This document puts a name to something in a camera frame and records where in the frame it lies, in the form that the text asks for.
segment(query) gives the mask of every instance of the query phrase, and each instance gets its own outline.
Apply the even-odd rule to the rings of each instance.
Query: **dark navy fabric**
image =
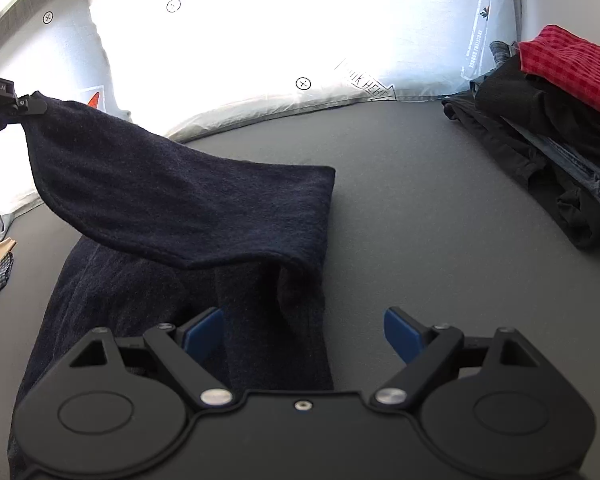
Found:
[[[322,265],[335,171],[229,160],[75,102],[23,120],[40,196],[84,236],[65,261],[16,397],[88,330],[141,335],[211,306],[203,365],[236,393],[332,389]],[[11,477],[26,459],[10,437]]]

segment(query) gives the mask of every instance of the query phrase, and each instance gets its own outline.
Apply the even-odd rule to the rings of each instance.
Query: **orange triangle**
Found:
[[[91,108],[97,108],[99,100],[100,100],[100,92],[96,92],[95,95],[91,98],[91,100],[87,104],[87,106],[90,106]]]

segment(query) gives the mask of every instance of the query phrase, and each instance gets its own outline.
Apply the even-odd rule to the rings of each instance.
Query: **screw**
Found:
[[[383,388],[376,392],[376,400],[381,404],[400,404],[407,399],[407,392],[400,388]]]
[[[308,412],[314,405],[308,400],[298,400],[294,406],[299,412]]]
[[[233,400],[234,396],[224,388],[212,388],[200,394],[200,400],[209,406],[224,406]]]

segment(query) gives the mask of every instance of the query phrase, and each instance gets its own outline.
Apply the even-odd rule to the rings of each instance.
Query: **red plaid fabric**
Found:
[[[600,112],[600,46],[558,25],[520,43],[522,72],[547,79]]]

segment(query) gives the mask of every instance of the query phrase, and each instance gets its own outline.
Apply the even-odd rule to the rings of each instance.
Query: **black garment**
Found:
[[[600,204],[587,189],[529,144],[507,121],[478,110],[471,91],[445,98],[442,104],[446,116],[459,120],[478,139],[503,171],[551,215],[573,245],[579,249],[600,246]]]
[[[475,101],[482,111],[573,146],[600,168],[600,112],[541,77],[525,75],[520,55],[482,83]]]
[[[141,335],[210,306],[206,369],[248,388],[325,390],[322,264],[334,169],[228,160],[75,102],[23,120],[36,187],[81,238],[49,301],[16,406],[88,330]],[[24,468],[10,438],[11,477]]]

